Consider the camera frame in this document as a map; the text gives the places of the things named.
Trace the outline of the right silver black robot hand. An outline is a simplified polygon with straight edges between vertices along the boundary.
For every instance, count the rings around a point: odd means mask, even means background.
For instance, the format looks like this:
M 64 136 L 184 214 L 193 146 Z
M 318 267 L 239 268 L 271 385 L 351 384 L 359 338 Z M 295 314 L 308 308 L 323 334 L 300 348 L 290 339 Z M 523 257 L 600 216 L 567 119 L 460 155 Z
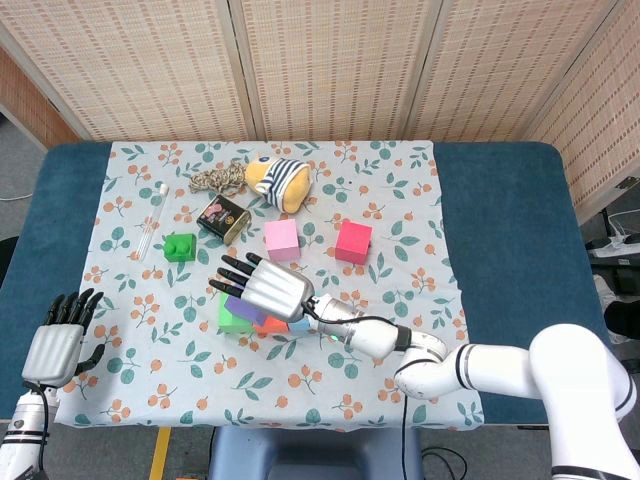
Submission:
M 311 281 L 253 252 L 245 257 L 243 261 L 223 255 L 221 260 L 228 268 L 216 270 L 223 281 L 212 278 L 209 285 L 286 323 L 301 320 L 305 306 L 315 296 Z

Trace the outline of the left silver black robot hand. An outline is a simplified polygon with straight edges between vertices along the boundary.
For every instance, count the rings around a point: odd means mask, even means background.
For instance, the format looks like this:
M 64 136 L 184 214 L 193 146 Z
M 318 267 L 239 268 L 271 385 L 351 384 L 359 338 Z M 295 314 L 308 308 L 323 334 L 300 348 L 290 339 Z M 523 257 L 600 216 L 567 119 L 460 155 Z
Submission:
M 106 349 L 104 344 L 97 345 L 86 360 L 80 361 L 79 357 L 103 296 L 103 292 L 89 288 L 54 299 L 32 339 L 22 370 L 24 386 L 31 390 L 60 388 L 98 365 Z

